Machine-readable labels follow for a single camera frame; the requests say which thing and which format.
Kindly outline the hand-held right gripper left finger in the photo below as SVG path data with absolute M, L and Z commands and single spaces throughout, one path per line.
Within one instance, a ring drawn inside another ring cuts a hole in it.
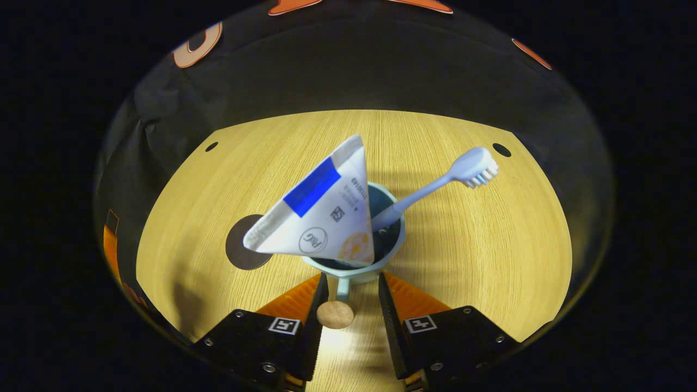
M 192 352 L 233 379 L 233 392 L 305 392 L 314 377 L 328 300 L 319 273 L 256 311 L 236 309 L 192 345 Z

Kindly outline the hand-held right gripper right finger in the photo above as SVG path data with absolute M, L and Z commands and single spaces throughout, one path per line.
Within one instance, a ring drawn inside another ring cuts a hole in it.
M 521 346 L 476 307 L 452 308 L 393 274 L 380 274 L 378 295 L 404 392 L 466 392 Z

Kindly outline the blue cup with wooden handle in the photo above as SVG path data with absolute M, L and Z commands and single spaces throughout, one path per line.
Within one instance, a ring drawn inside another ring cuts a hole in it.
M 404 217 L 379 229 L 373 237 L 376 261 L 363 268 L 349 269 L 346 266 L 341 266 L 335 260 L 302 256 L 307 265 L 311 265 L 326 276 L 338 280 L 337 288 L 334 290 L 335 298 L 321 303 L 316 311 L 316 317 L 323 327 L 341 329 L 348 327 L 353 322 L 357 311 L 356 306 L 350 301 L 351 287 L 376 280 L 388 261 L 401 248 L 405 238 Z

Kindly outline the dark round coaster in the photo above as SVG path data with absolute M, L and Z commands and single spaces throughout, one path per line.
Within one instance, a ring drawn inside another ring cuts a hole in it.
M 229 262 L 243 271 L 253 271 L 266 265 L 272 254 L 258 253 L 244 247 L 242 240 L 247 231 L 262 217 L 254 214 L 241 218 L 229 230 L 225 242 L 225 253 Z

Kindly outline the white toothpaste tube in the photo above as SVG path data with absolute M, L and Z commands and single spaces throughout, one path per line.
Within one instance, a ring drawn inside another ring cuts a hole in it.
M 246 232 L 242 244 L 257 253 L 363 268 L 376 260 L 372 233 L 364 144 L 356 134 L 279 199 Z

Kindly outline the white toothbrush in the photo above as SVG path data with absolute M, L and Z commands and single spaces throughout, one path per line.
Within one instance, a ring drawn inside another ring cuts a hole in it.
M 498 163 L 491 155 L 490 150 L 480 146 L 472 148 L 453 161 L 445 174 L 405 198 L 399 199 L 373 217 L 371 220 L 372 230 L 376 232 L 393 225 L 417 201 L 426 198 L 429 194 L 451 182 L 460 182 L 468 188 L 475 189 L 493 181 L 498 176 L 498 172 Z

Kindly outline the black backdrop cloth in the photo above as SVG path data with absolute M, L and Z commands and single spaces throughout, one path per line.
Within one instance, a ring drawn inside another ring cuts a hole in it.
M 490 24 L 382 3 L 334 0 L 269 16 L 268 2 L 222 20 L 218 42 L 189 67 L 160 59 L 129 91 L 108 127 L 95 171 L 94 227 L 119 218 L 120 285 L 137 315 L 174 334 L 135 278 L 146 215 L 184 159 L 214 131 L 280 115 L 339 109 L 403 110 L 512 132 L 551 182 L 572 239 L 575 305 L 603 259 L 615 184 L 607 142 L 557 70 Z

